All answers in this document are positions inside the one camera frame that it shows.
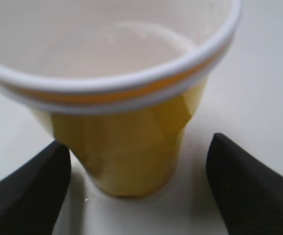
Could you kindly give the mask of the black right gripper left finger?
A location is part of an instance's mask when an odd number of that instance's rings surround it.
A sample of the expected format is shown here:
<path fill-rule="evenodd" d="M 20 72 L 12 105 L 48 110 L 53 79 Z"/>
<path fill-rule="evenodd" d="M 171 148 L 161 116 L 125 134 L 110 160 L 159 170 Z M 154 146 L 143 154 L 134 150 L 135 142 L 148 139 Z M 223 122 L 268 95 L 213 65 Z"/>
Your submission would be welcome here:
<path fill-rule="evenodd" d="M 50 235 L 71 180 L 68 148 L 53 141 L 0 181 L 0 235 Z"/>

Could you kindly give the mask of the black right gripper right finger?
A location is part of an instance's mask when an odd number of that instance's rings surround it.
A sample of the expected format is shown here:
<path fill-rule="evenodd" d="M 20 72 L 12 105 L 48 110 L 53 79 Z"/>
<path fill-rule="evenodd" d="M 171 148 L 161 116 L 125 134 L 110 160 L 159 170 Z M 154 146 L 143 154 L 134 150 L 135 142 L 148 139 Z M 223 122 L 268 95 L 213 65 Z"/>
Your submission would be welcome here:
<path fill-rule="evenodd" d="M 230 235 L 283 235 L 283 176 L 222 133 L 211 141 L 206 174 Z"/>

